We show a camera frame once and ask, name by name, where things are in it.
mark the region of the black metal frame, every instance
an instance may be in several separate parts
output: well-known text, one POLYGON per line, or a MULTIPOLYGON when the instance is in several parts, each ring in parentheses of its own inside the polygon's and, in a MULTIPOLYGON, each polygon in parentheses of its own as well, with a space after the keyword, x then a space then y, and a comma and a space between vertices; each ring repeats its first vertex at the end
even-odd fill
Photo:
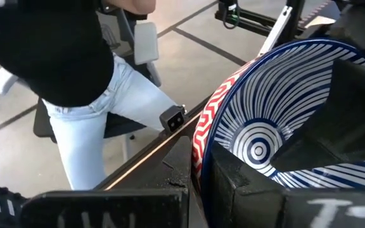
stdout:
MULTIPOLYGON (((293 9, 291 17, 283 29, 276 45, 293 41, 294 37, 300 35, 305 30, 304 28, 298 26, 304 4, 305 0, 287 0, 286 5, 292 7, 293 9)), ((277 21, 276 19, 269 16, 264 16, 245 9, 238 10, 240 11, 238 27, 266 37, 269 35, 272 27, 277 21)), ((234 19, 232 15, 228 15, 226 18, 224 18, 224 11, 225 6, 223 3, 220 3, 219 9, 215 13, 215 18, 231 25, 237 23, 236 19, 234 19)))

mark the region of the person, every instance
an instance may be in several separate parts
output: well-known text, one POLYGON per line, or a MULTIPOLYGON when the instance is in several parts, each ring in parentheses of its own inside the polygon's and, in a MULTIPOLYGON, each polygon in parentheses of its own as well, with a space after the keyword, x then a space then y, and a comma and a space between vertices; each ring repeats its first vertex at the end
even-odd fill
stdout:
MULTIPOLYGON (((92 189, 106 177, 107 113, 161 131, 159 116, 176 105, 112 53, 94 1, 22 0, 16 9, 0 8, 0 65, 44 101, 73 190, 92 189)), ((152 13, 156 5, 107 1, 137 15, 152 13)))

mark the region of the concentric circle pattern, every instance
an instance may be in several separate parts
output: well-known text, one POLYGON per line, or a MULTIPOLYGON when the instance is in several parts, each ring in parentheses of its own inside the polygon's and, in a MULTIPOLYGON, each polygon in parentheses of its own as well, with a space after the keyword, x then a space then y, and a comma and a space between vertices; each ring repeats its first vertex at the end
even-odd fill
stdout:
POLYGON ((249 66, 210 120, 203 169, 209 145, 217 141, 286 187, 365 187, 365 161, 285 173, 270 164, 293 131, 326 101, 337 59, 365 67, 365 58, 353 47, 326 39, 294 42, 249 66))

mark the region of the chair armrest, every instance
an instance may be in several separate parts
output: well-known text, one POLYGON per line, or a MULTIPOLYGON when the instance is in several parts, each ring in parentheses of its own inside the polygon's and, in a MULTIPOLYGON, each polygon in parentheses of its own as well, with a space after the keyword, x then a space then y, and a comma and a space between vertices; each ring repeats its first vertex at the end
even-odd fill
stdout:
POLYGON ((0 69, 0 94, 5 95, 11 89, 13 84, 18 80, 18 77, 5 70, 0 69))
POLYGON ((153 22, 134 27, 134 62, 137 65, 158 60, 157 29, 153 22))

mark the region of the gray floor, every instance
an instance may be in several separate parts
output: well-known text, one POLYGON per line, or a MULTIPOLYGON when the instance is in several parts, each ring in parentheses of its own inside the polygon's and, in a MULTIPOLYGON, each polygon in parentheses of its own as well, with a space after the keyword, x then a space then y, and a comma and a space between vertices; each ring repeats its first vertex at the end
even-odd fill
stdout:
MULTIPOLYGON (((242 0, 240 6, 275 17, 284 2, 242 0)), ((322 2, 307 1, 304 16, 322 2)), ((185 19, 211 3, 213 0, 157 0, 157 10, 149 16, 149 20, 156 23, 158 32, 163 34, 159 38, 160 59, 155 63, 162 78, 162 89, 188 109, 211 94, 239 67, 199 44, 198 40, 245 61, 255 57, 264 41, 263 37, 240 28, 225 29, 220 21, 214 19, 215 5, 196 13, 189 20, 185 19)), ((32 133, 35 113, 25 110, 34 106, 36 101, 37 97, 20 85, 16 85, 7 96, 0 96, 0 186, 25 196, 69 188, 56 145, 32 133)), ((137 132, 132 142, 134 151, 139 151, 156 136, 149 129, 137 132)), ((104 156, 108 173, 122 164, 121 149, 119 139, 106 141, 104 156)))

